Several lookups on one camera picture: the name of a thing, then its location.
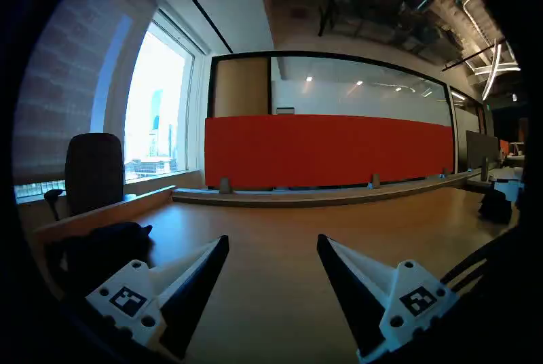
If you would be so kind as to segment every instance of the wooden desk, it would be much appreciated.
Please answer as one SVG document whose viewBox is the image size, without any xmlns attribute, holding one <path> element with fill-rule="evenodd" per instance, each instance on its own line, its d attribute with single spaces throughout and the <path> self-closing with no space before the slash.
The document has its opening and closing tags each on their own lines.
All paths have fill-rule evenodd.
<svg viewBox="0 0 543 364">
<path fill-rule="evenodd" d="M 506 229 L 478 218 L 481 198 L 446 187 L 322 208 L 233 208 L 165 199 L 128 219 L 153 225 L 155 264 L 229 236 L 230 253 L 187 364 L 355 364 L 356 345 L 316 252 L 317 235 L 391 266 L 413 258 L 441 277 Z M 516 219 L 515 211 L 510 226 Z"/>
</svg>

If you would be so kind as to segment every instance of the exposed ceiling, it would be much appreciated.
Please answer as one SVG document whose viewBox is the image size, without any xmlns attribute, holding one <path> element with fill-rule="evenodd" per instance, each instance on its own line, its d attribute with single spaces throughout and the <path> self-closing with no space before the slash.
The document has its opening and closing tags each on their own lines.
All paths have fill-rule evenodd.
<svg viewBox="0 0 543 364">
<path fill-rule="evenodd" d="M 292 18 L 313 21 L 318 20 L 315 11 L 322 17 L 329 2 L 270 1 L 275 12 L 287 11 Z M 393 45 L 439 66 L 457 62 L 492 46 L 495 40 L 503 40 L 482 0 L 334 0 L 331 21 L 324 31 Z M 488 49 L 464 65 L 475 74 L 481 67 L 492 65 L 493 51 Z M 517 66 L 508 44 L 503 43 L 501 51 L 502 66 Z M 471 76 L 470 83 L 478 84 L 482 91 L 489 72 Z M 505 73 L 496 73 L 497 84 Z"/>
</svg>

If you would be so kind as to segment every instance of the office chair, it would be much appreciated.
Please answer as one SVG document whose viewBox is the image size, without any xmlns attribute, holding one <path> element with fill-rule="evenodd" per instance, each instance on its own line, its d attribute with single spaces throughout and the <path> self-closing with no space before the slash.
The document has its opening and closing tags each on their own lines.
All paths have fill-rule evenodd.
<svg viewBox="0 0 543 364">
<path fill-rule="evenodd" d="M 72 216 L 125 200 L 120 140 L 109 133 L 74 136 L 66 154 L 64 178 Z M 61 193 L 62 190 L 54 189 L 44 195 L 57 221 L 56 202 Z"/>
</svg>

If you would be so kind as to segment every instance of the sky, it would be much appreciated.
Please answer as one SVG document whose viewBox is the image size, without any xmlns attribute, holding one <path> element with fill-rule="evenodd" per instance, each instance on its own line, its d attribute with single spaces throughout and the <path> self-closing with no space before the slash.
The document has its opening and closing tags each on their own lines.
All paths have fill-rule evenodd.
<svg viewBox="0 0 543 364">
<path fill-rule="evenodd" d="M 168 142 L 168 125 L 172 125 L 176 142 L 177 117 L 185 59 L 149 31 L 143 39 L 128 93 L 125 120 L 125 162 L 148 156 L 149 132 L 152 129 L 151 99 L 163 90 L 160 105 L 159 146 Z"/>
</svg>

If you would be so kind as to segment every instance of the red partition panel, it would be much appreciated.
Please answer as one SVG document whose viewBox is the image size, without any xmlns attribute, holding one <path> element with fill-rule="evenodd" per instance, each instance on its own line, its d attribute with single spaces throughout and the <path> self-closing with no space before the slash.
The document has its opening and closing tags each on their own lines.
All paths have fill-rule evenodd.
<svg viewBox="0 0 543 364">
<path fill-rule="evenodd" d="M 380 117 L 206 119 L 206 184 L 303 187 L 400 181 L 453 170 L 450 126 Z"/>
<path fill-rule="evenodd" d="M 509 142 L 500 139 L 500 151 L 507 156 L 509 154 Z"/>
</svg>

